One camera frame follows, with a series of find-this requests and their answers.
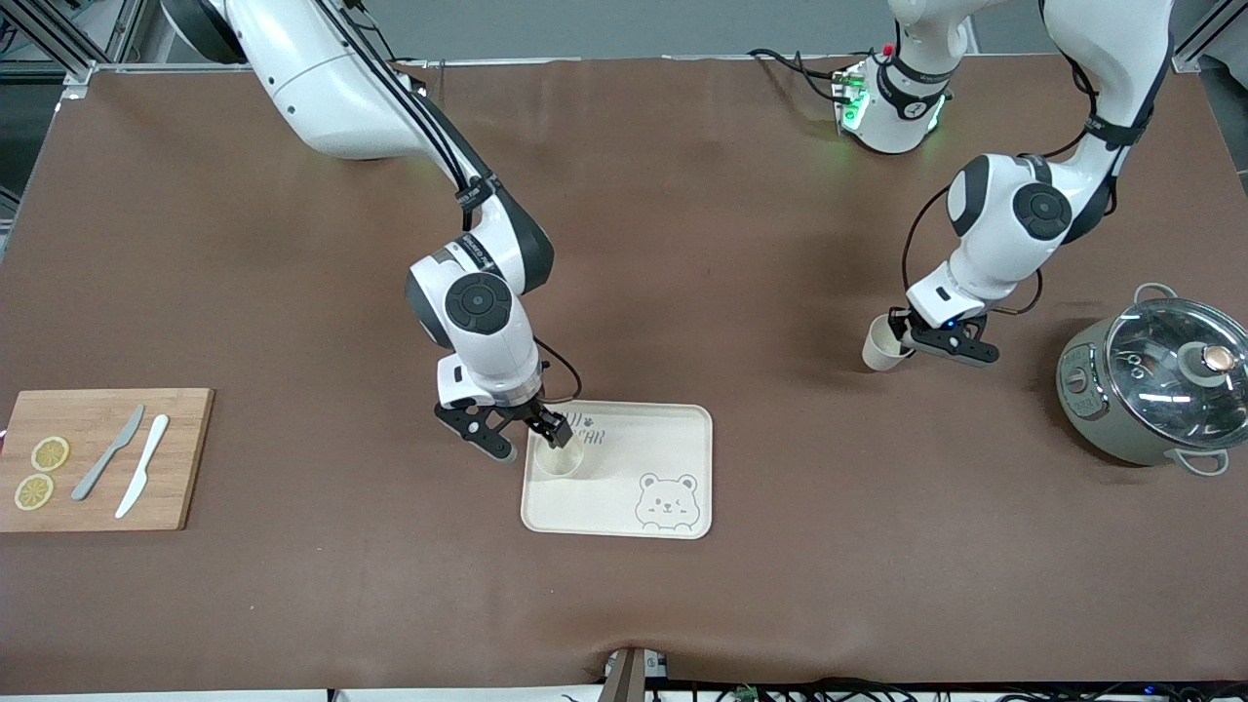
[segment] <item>floor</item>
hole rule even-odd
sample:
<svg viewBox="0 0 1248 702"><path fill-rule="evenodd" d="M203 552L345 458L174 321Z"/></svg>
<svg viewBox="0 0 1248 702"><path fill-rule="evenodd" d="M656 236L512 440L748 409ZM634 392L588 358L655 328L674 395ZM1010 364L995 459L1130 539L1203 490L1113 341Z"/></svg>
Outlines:
<svg viewBox="0 0 1248 702"><path fill-rule="evenodd" d="M1177 0L1174 34L1194 25L1211 1ZM724 55L758 46L844 54L892 36L884 0L426 0L419 12L408 0L369 5L394 52L417 59ZM1036 5L1026 0L981 10L973 27L980 52L1055 50ZM168 62L203 62L177 39L166 55ZM1204 62L1201 77L1248 192L1248 90L1224 66ZM0 186L17 194L25 189L59 94L51 85L0 84Z"/></svg>

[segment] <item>paper cup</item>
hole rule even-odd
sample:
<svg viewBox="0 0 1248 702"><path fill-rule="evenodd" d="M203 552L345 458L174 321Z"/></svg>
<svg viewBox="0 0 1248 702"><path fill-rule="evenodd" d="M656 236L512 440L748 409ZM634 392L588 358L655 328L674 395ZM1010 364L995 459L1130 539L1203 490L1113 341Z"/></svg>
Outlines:
<svg viewBox="0 0 1248 702"><path fill-rule="evenodd" d="M871 329L867 330L866 341L862 342L862 361L869 368L879 372L891 371L907 355L909 351L889 329L889 315L871 320Z"/></svg>

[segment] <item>wire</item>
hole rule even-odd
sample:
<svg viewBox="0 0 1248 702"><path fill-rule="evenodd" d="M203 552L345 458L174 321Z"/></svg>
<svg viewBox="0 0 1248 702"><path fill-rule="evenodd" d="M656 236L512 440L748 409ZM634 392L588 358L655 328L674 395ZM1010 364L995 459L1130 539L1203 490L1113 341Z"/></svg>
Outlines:
<svg viewBox="0 0 1248 702"><path fill-rule="evenodd" d="M1109 206L1104 210L1104 217L1118 211L1118 179L1109 181Z"/></svg>
<svg viewBox="0 0 1248 702"><path fill-rule="evenodd" d="M544 349L547 353L554 356L560 363L563 363L563 367L568 368L568 372L570 372L572 377L575 378L577 381L577 390L574 390L572 395L567 397L557 397L554 400L543 397L542 401L545 402L547 405L559 405L562 402L572 402L573 400L580 397L580 392L585 388L585 385L584 382L582 382L580 373L577 372L577 367L569 363L568 360L564 358L563 355L560 355L558 351L550 349L550 346L545 341L542 341L540 339L534 336L533 342Z"/></svg>
<svg viewBox="0 0 1248 702"><path fill-rule="evenodd" d="M376 32L377 34L377 39L382 40L382 46L386 47L386 52L389 54L391 61L397 61L398 59L394 57L394 50L391 49L389 41L386 41L386 34L382 31L381 25L377 24L377 19L373 17L373 14L368 11L368 7L366 7L363 2L358 2L356 6L359 7L359 11L362 11L366 17L368 17L368 21L372 22L372 25L371 26L369 25L362 25L362 24L356 22L356 21L352 21L351 24L354 25L356 29L359 29L359 30L363 30L363 31Z"/></svg>
<svg viewBox="0 0 1248 702"><path fill-rule="evenodd" d="M389 60L398 61L398 57L394 56L394 49L391 47L389 41L386 40L386 34L382 31L381 25L377 22L377 17L374 17L373 14L368 11L368 7L363 2L356 2L353 6L359 7L359 11L363 12L366 17L368 17L371 25L362 25L352 20L351 16L347 14L346 9L341 10L342 16L351 24L351 26L356 27L357 30L372 31L377 34L377 37L381 39L382 41L382 46L386 47L386 52L389 54ZM377 47L374 47L372 42L367 40L364 42L368 45L368 50L369 52L372 52L373 57L377 59L378 62L384 62L381 55L378 55ZM411 95L411 91L408 91L408 96L411 97L412 104L416 105L416 107L421 111L422 115L424 115L424 117L428 121L433 122L434 125L438 124L438 121L433 117L433 115L429 114L429 111L424 107L424 105L422 105L419 100L417 100L414 96ZM451 144L447 141L446 134L441 129L432 130L433 134L431 134L431 130L427 129L426 125L419 124L419 126L421 131L424 132L424 136L428 137L429 141L434 144L434 149L438 151L438 156L441 156L442 160L446 161L448 167L451 169L452 175L454 176L456 187L459 189L461 191L467 190L470 184L468 182L468 177L464 175L463 167L459 165L459 161L452 157L454 151L452 151ZM470 211L466 210L463 212L459 229L463 231L472 230Z"/></svg>
<svg viewBox="0 0 1248 702"><path fill-rule="evenodd" d="M801 60L801 51L797 51L797 52L795 52L792 55L792 59L794 59L792 61L790 61L789 59L784 57L779 52L773 51L771 49L755 49L755 50L750 51L749 55L754 56L755 59L759 57L759 56L770 56L771 59L775 59L778 62L780 62L780 65L782 65L784 67L786 67L786 69L789 69L791 71L800 72L802 75L802 77L806 79L806 85L809 85L810 89L814 90L815 94L819 95L820 97L822 97L824 100L827 100L830 102L836 102L839 105L849 104L847 99L837 96L837 95L832 95L831 92L825 92L822 89L820 89L817 85L815 85L815 79L816 77L820 79L820 80L832 80L832 75L834 74L832 72L827 72L827 71L812 71L812 70L807 69L806 64Z"/></svg>
<svg viewBox="0 0 1248 702"><path fill-rule="evenodd" d="M806 69L804 71L801 64L795 64L794 61L790 61L784 55L781 55L781 54L779 54L776 51L773 51L771 49L755 49L754 51L750 51L749 55L754 56L755 59L758 59L759 56L768 56L768 57L775 59L776 61L780 62L780 65L782 65L784 67L789 69L790 71L805 72L805 74L809 74L809 75L811 75L814 77L821 77L824 80L832 80L832 74L831 72L812 71L810 69Z"/></svg>
<svg viewBox="0 0 1248 702"><path fill-rule="evenodd" d="M9 40L5 41L4 49L0 49L0 56L4 56L12 46L14 40L17 39L17 25L9 24L7 17L0 17L0 39L5 35L9 36Z"/></svg>
<svg viewBox="0 0 1248 702"><path fill-rule="evenodd" d="M1045 0L1037 0L1037 5L1040 6L1040 21L1041 24L1045 24L1045 29L1048 29L1047 22L1045 22ZM1078 65L1075 61L1075 59L1067 56L1066 51L1062 51L1061 47L1058 47L1057 50L1062 54L1062 57L1066 59L1066 62L1071 65L1071 80L1075 81L1075 89L1082 92L1083 95L1087 95L1088 97L1088 115L1094 115L1097 107L1096 99L1101 94L1092 87L1092 80L1088 79L1088 74L1083 72L1083 66ZM1041 154L1041 156L1046 159L1052 159L1053 156L1065 154L1071 149L1073 149L1075 145L1078 144L1080 140L1083 139L1083 135L1086 134L1087 129L1081 129L1080 134L1076 135L1075 139L1070 140L1065 146L1055 151L1050 151L1047 154Z"/></svg>
<svg viewBox="0 0 1248 702"><path fill-rule="evenodd" d="M919 210L919 215L915 217L915 221L910 222L910 231L906 232L906 245L901 249L901 287L902 287L902 292L910 290L910 245L914 244L914 241L915 241L915 230L919 229L919 222L924 221L924 215L927 214L927 210L931 210L931 206L935 205L936 201L940 200L940 196L945 195L946 192L948 192L948 186L947 185L945 187L937 190L936 195L932 195L931 199L927 200L926 204L924 204L924 207L921 210Z"/></svg>
<svg viewBox="0 0 1248 702"><path fill-rule="evenodd" d="M1030 312L1037 302L1040 302L1040 296L1045 294L1045 274L1040 269L1036 269L1036 294L1032 295L1031 302L1018 310L1011 310L1008 307L993 307L991 312L997 312L1001 315L1008 315L1011 317L1017 317L1018 315L1026 315Z"/></svg>
<svg viewBox="0 0 1248 702"><path fill-rule="evenodd" d="M947 185L937 190L935 195L929 197L927 202L924 202L922 209L919 210L919 215L915 216L915 221L910 222L910 231L906 232L906 245L901 247L901 286L904 292L910 291L910 246L915 242L915 231L919 230L919 222L924 221L924 216L927 215L927 210L931 210L932 205L935 205L936 201L940 200L941 195L945 195L946 192L948 192ZM1032 311L1032 309L1036 307L1036 305L1040 302L1040 296L1043 295L1043 292L1045 292L1045 274L1042 274L1040 269L1036 269L1036 295L1032 296L1031 302L1027 302L1026 306L1018 310L1011 310L1008 307L995 307L991 311L1010 316L1026 315L1027 312ZM906 695L907 702L914 702L914 697L910 696L910 693L902 690L896 690L896 692ZM1011 701L998 700L997 702L1011 702Z"/></svg>
<svg viewBox="0 0 1248 702"><path fill-rule="evenodd" d="M402 85L399 85L398 80L394 77L393 70L386 64L384 59L381 57L381 55L377 52L377 49L374 49L372 44L364 41L363 46L361 46L359 41L356 41L356 37L352 36L349 31L347 31L347 27L346 25L342 24L342 21L346 21L348 25L353 25L354 22L351 20L351 16L347 14L346 9L338 9L337 11L334 11L331 7L327 7L323 0L318 0L316 5L321 10L321 12L326 16L326 19L329 20L331 24L333 24L334 29L338 30L338 34L343 37L343 40L347 41L347 44L356 51L356 54L359 55L361 59L363 59L364 66L368 69L371 74L373 74L373 77L381 81L382 86L386 87L387 91L389 91L391 96L394 97L396 101L398 101L399 106L403 107L403 111L406 111L408 116L412 117L416 125L429 140L429 142L433 145L433 149L438 152L438 156L441 156L443 162L447 164L452 179L456 182L456 187L461 191L466 190L468 187L468 181L464 177L463 169L461 169L459 162L452 157L452 150L449 144L447 142L446 135L442 132L441 129L433 129L428 124L426 124L426 122L432 122L433 125L437 125L437 120L433 119L433 115L431 115L429 111L424 107L424 105L422 105L419 100L417 100L411 92L407 92L402 89ZM378 65L383 66L387 71L389 71L389 75L383 72L378 67Z"/></svg>

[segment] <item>table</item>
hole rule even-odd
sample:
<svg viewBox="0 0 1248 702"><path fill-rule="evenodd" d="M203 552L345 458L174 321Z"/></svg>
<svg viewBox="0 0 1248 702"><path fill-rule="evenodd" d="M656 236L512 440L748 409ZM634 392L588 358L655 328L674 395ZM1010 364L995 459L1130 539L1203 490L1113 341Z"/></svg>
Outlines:
<svg viewBox="0 0 1248 702"><path fill-rule="evenodd" d="M0 692L575 683L625 646L730 681L1248 677L1248 455L1114 463L1052 388L1138 282L1248 319L1248 201L1196 76L1166 81L1118 214L993 320L997 367L859 360L919 206L980 152L1067 141L1068 82L1060 56L968 59L930 141L885 157L774 65L446 71L434 97L554 240L525 306L587 397L714 416L715 523L676 542L529 532L519 468L434 421L442 351L402 295L457 232L432 165L321 156L246 74L97 74L0 267L0 407L217 400L186 531L0 538ZM915 271L955 245L940 220Z"/></svg>

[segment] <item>lemon slice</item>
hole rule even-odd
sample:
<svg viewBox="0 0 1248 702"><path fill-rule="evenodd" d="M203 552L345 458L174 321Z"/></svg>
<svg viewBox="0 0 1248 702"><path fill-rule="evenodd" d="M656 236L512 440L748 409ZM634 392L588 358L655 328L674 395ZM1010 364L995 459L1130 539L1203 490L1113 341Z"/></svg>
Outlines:
<svg viewBox="0 0 1248 702"><path fill-rule="evenodd" d="M30 452L30 465L36 471L55 471L70 457L70 442L60 436L49 436Z"/></svg>
<svg viewBox="0 0 1248 702"><path fill-rule="evenodd" d="M17 491L12 493L12 501L17 508L29 512L37 510L52 498L52 476L35 473L26 476L26 480L17 483Z"/></svg>

